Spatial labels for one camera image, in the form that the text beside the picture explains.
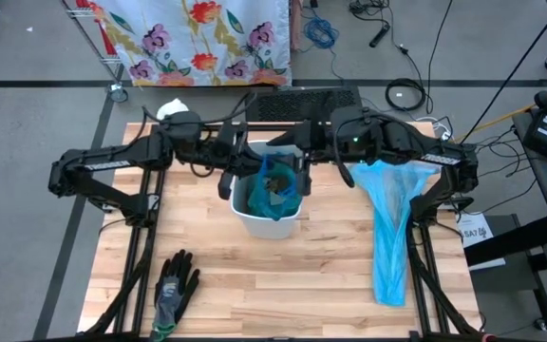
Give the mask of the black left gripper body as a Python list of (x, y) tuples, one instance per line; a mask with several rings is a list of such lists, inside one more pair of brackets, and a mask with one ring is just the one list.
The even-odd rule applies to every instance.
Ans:
[(248, 125), (224, 122), (217, 135), (207, 141), (201, 164), (230, 174), (252, 174), (253, 160), (246, 151)]

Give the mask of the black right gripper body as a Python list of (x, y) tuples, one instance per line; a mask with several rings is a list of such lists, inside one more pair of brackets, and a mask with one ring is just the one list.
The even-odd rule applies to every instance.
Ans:
[(311, 164), (366, 162), (373, 164), (387, 153), (387, 115), (374, 109), (346, 106), (312, 110), (309, 120), (322, 126), (322, 146), (309, 147)]

